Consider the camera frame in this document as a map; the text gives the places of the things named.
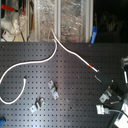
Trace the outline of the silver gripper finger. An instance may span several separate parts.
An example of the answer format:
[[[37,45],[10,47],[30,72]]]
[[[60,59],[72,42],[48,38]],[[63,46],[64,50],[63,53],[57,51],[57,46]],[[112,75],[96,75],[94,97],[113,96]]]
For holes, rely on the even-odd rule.
[[[104,103],[106,100],[109,100],[112,96],[112,91],[110,89],[107,89],[99,98],[99,100]]]

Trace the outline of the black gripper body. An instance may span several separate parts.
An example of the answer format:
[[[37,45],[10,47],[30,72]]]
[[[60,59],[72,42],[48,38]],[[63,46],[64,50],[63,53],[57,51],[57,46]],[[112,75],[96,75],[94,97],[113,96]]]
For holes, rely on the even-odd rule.
[[[119,88],[119,86],[113,81],[111,80],[109,82],[109,86],[110,86],[110,89],[117,95],[119,96],[120,98],[123,97],[123,91]]]

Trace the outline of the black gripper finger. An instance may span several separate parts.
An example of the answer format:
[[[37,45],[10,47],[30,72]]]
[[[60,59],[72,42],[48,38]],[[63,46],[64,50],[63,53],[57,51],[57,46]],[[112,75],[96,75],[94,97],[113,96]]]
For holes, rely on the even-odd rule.
[[[111,86],[112,85],[112,80],[105,74],[98,72],[95,75],[95,78],[101,82],[102,84],[106,85],[106,86]]]

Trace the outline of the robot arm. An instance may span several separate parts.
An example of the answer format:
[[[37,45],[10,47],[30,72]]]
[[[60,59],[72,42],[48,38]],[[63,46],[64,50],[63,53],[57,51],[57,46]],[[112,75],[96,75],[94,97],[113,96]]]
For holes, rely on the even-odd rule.
[[[95,78],[106,86],[99,98],[101,105],[96,106],[97,114],[113,114],[107,128],[128,128],[128,56],[121,59],[121,68],[125,81],[123,85],[100,71],[95,75]]]

